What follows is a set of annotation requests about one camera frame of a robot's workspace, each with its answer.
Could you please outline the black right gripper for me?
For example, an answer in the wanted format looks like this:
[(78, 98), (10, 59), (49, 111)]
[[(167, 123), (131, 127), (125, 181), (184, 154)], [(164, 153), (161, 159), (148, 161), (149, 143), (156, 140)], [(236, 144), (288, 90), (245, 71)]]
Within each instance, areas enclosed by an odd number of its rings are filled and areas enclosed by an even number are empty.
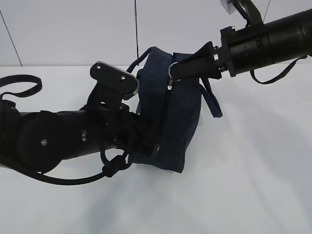
[(169, 76), (173, 80), (189, 78), (221, 79), (222, 72), (228, 71), (231, 77), (236, 76), (230, 51), (230, 39), (235, 33), (235, 27), (229, 26), (220, 30), (221, 46), (213, 46), (207, 42), (197, 52), (186, 59), (173, 63), (169, 67)]

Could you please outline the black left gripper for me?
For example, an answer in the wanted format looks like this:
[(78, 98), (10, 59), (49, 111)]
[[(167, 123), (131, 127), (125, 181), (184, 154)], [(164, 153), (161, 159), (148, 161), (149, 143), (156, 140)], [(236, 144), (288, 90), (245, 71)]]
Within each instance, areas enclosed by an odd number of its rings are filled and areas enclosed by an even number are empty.
[(160, 152), (159, 137), (149, 136), (149, 125), (140, 115), (122, 103), (115, 109), (103, 111), (105, 130), (103, 136), (110, 147), (123, 149), (130, 154), (156, 157)]

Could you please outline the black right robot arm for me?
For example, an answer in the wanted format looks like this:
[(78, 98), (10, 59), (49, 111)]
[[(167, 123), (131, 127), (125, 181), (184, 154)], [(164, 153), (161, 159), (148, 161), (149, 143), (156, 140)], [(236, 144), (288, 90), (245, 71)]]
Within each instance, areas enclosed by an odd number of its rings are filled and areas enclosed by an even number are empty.
[(250, 26), (220, 31), (221, 47), (206, 43), (188, 58), (172, 64), (168, 73), (174, 80), (231, 77), (312, 54), (312, 11), (306, 10), (269, 23), (254, 13)]

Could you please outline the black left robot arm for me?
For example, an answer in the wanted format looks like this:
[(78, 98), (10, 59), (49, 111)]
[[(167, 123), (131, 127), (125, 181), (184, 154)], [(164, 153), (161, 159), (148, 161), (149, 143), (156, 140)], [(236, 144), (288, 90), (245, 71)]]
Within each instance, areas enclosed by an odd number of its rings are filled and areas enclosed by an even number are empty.
[(156, 156), (157, 138), (148, 137), (147, 125), (127, 105), (86, 105), (78, 111), (19, 112), (14, 102), (0, 102), (0, 161), (47, 173), (61, 161), (99, 151), (121, 149)]

